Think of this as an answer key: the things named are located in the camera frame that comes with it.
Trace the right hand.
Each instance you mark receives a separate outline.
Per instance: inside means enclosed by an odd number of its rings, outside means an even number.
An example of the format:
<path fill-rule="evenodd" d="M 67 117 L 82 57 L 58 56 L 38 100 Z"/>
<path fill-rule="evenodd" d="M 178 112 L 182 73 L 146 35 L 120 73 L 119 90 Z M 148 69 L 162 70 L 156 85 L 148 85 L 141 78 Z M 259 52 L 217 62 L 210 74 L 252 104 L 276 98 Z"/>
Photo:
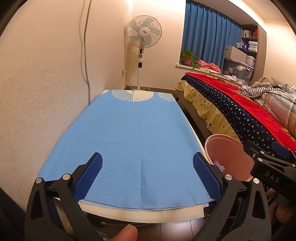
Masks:
<path fill-rule="evenodd" d="M 271 224 L 274 224 L 276 221 L 280 223 L 287 223 L 292 215 L 295 213 L 295 206 L 288 204 L 278 204 L 274 201 L 269 206 L 269 216 Z"/>

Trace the left hand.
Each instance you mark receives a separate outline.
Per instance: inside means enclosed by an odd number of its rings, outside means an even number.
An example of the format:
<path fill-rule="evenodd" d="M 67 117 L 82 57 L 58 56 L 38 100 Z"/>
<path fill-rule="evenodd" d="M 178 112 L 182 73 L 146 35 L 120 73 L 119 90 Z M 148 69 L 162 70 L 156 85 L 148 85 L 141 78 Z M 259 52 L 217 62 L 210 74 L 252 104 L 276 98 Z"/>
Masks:
<path fill-rule="evenodd" d="M 119 234 L 117 234 L 115 237 L 112 237 L 110 241 L 137 241 L 137 238 L 137 228 L 133 225 L 127 225 L 121 230 Z"/>

